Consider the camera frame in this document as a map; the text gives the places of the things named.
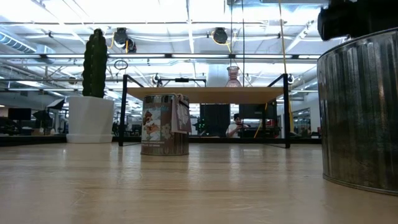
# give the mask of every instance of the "cactus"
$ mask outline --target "cactus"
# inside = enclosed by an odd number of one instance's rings
[[[86,43],[83,63],[83,96],[104,97],[107,46],[101,29],[94,30]]]

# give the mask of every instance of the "corrugated metal container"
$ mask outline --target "corrugated metal container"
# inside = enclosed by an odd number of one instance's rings
[[[318,60],[323,175],[398,195],[398,29],[344,43]]]

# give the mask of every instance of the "pole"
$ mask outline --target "pole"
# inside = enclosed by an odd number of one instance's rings
[[[289,83],[288,75],[284,76],[284,128],[285,128],[285,148],[290,149],[290,113],[289,113]]]
[[[119,146],[123,146],[123,140],[124,140],[124,119],[126,115],[126,101],[127,101],[127,77],[128,75],[123,75],[122,108],[120,111],[120,125],[119,125]]]

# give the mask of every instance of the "metal bucket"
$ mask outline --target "metal bucket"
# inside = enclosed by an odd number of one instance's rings
[[[398,29],[318,60],[324,178],[398,195]]]
[[[172,133],[174,95],[148,95],[142,109],[141,154],[181,156],[189,154],[189,135]]]

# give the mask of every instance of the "cartoon image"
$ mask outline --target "cartoon image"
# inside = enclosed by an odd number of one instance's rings
[[[160,110],[145,110],[142,118],[142,139],[160,141]]]

